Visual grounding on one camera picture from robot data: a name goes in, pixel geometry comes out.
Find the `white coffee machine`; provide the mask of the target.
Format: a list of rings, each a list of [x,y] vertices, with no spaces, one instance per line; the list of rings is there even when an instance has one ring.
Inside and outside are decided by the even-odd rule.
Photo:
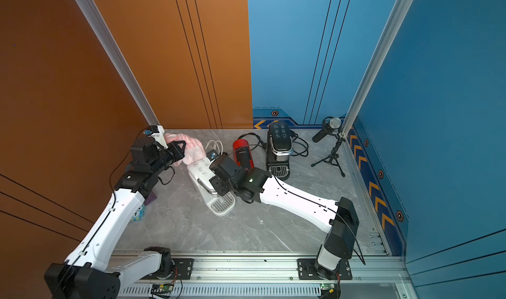
[[[187,165],[187,170],[196,190],[201,194],[208,209],[214,215],[223,217],[235,207],[235,197],[230,192],[224,196],[220,196],[216,192],[210,183],[210,179],[215,176],[210,170],[210,164],[211,161],[205,157]]]

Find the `red Nespresso coffee machine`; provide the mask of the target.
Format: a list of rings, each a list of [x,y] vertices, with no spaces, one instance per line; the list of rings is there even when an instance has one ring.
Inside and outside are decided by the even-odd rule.
[[[238,139],[233,143],[233,156],[238,166],[249,171],[254,168],[250,144],[245,139]]]

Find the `pink striped towel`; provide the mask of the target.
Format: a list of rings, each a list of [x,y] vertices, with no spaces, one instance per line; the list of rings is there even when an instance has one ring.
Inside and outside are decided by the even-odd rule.
[[[186,134],[164,134],[164,138],[167,144],[175,141],[185,141],[186,147],[184,150],[184,157],[182,160],[175,163],[175,166],[179,166],[181,163],[190,165],[196,161],[206,158],[204,147],[196,138],[192,138]]]

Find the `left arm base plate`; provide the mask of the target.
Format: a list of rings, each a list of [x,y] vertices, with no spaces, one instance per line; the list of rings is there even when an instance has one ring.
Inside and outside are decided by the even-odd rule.
[[[173,281],[173,280],[190,280],[192,277],[194,267],[193,258],[173,258],[171,264],[171,270],[168,273],[151,273],[141,279],[153,280],[153,281]]]

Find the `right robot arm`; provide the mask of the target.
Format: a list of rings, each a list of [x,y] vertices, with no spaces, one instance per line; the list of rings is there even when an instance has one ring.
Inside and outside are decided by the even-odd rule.
[[[360,221],[351,200],[314,196],[260,168],[245,170],[225,154],[210,163],[210,170],[214,174],[210,184],[218,194],[232,193],[248,204],[258,202],[282,208],[326,233],[314,261],[315,274],[328,280],[352,278],[349,260]]]

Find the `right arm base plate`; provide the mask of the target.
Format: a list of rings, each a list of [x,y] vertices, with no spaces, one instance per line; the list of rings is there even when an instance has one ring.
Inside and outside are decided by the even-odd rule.
[[[351,281],[353,275],[349,260],[340,259],[334,270],[329,270],[317,263],[316,258],[298,259],[297,270],[300,280],[341,280]]]

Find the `black coffee machine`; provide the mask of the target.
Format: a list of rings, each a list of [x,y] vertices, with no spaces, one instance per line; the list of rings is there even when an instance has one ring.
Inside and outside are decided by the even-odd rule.
[[[290,157],[293,153],[291,130],[286,121],[273,122],[267,132],[267,170],[280,180],[290,176]]]

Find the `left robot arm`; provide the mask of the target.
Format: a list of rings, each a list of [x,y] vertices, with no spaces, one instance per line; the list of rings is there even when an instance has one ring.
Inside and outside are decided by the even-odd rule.
[[[45,272],[52,298],[117,298],[146,275],[174,275],[168,248],[149,247],[114,268],[109,261],[131,218],[160,182],[159,175],[184,158],[186,145],[184,141],[166,143],[160,133],[134,142],[130,149],[133,160],[89,233],[63,263],[53,263]]]

